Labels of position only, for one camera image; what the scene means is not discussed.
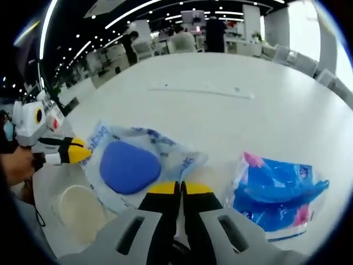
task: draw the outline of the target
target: plastic bag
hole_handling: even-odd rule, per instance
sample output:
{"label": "plastic bag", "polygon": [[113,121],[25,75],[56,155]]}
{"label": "plastic bag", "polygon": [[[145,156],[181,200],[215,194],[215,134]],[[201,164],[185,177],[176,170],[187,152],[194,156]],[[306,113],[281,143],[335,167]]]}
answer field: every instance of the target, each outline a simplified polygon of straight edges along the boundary
{"label": "plastic bag", "polygon": [[225,206],[261,226],[269,241],[300,235],[319,206],[311,202],[329,187],[312,166],[244,152]]}
{"label": "plastic bag", "polygon": [[93,152],[92,156],[82,161],[81,166],[98,199],[117,214],[127,208],[138,208],[150,186],[133,195],[122,195],[105,184],[99,167],[105,148],[113,141],[123,141],[157,157],[162,166],[161,173],[152,185],[158,182],[182,181],[208,159],[204,153],[190,151],[154,130],[110,126],[100,121],[86,141],[86,147]]}

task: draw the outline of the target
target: white pillar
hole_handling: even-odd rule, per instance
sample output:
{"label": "white pillar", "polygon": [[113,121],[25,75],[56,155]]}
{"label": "white pillar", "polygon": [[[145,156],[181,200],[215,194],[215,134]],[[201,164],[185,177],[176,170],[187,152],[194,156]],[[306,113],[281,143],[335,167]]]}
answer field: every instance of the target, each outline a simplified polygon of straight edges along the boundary
{"label": "white pillar", "polygon": [[265,37],[272,45],[290,46],[290,27],[288,8],[280,9],[264,17]]}
{"label": "white pillar", "polygon": [[251,41],[253,40],[252,34],[261,31],[260,8],[244,4],[243,13],[245,22],[245,39]]}

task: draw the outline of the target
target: chair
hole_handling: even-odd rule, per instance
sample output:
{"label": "chair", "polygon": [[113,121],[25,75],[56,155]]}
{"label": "chair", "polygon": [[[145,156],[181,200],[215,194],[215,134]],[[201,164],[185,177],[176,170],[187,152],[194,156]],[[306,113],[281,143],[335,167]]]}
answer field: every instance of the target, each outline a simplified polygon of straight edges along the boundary
{"label": "chair", "polygon": [[329,87],[332,82],[336,80],[336,76],[331,73],[329,70],[324,69],[317,77],[316,81],[318,81],[320,84]]}
{"label": "chair", "polygon": [[291,50],[287,47],[278,46],[272,62],[279,63],[280,65],[286,65],[290,51]]}
{"label": "chair", "polygon": [[196,48],[197,50],[205,51],[205,40],[203,35],[196,36]]}
{"label": "chair", "polygon": [[305,55],[297,53],[297,57],[292,68],[313,77],[316,69],[318,68],[318,63]]}
{"label": "chair", "polygon": [[336,78],[328,87],[329,89],[331,89],[333,92],[335,92],[337,94],[337,96],[339,96],[341,99],[343,99],[345,102],[347,100],[347,97],[350,93],[352,93],[347,87],[346,85],[344,85],[342,83],[341,80],[339,80],[338,78]]}
{"label": "chair", "polygon": [[142,43],[133,44],[132,48],[134,49],[139,61],[154,56],[151,43],[149,42],[145,41]]}

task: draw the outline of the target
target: blue sponge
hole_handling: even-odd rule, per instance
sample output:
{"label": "blue sponge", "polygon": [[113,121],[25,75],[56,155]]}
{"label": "blue sponge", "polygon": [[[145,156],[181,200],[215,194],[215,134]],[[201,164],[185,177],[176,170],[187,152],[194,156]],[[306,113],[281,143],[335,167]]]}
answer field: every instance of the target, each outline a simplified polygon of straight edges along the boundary
{"label": "blue sponge", "polygon": [[161,173],[161,164],[152,153],[115,141],[104,150],[99,171],[109,188],[129,195],[156,181]]}

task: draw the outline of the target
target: white table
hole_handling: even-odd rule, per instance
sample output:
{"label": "white table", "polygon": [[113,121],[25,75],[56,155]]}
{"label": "white table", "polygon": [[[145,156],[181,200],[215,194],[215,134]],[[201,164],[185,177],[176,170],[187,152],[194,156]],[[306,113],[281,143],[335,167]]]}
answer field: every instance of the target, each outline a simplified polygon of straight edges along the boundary
{"label": "white table", "polygon": [[[254,93],[255,98],[150,91],[233,93],[235,87]],[[330,180],[325,206],[305,234],[276,243],[283,249],[306,254],[315,251],[340,219],[351,192],[351,109],[314,79],[269,61],[212,53],[153,57],[102,85],[68,120],[73,131],[85,139],[100,118],[112,124],[154,128],[208,153],[207,165],[190,180],[210,185],[219,197],[232,179],[234,161],[242,151],[313,165]],[[48,242],[61,256],[79,248],[74,249],[53,221],[50,196],[71,184],[87,185],[87,181],[81,174],[63,176],[50,170],[34,178],[35,199],[48,224],[44,228]]]}

